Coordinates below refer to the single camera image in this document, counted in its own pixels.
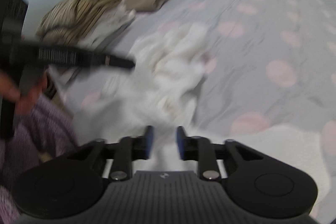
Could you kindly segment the person's left hand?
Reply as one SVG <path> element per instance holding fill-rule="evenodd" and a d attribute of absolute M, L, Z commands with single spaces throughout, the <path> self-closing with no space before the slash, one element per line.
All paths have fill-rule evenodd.
<path fill-rule="evenodd" d="M 15 115 L 26 115 L 34 107 L 42 92 L 47 88 L 47 72 L 43 71 L 41 77 L 24 95 L 5 72 L 1 71 L 1 99 L 14 102 Z"/>

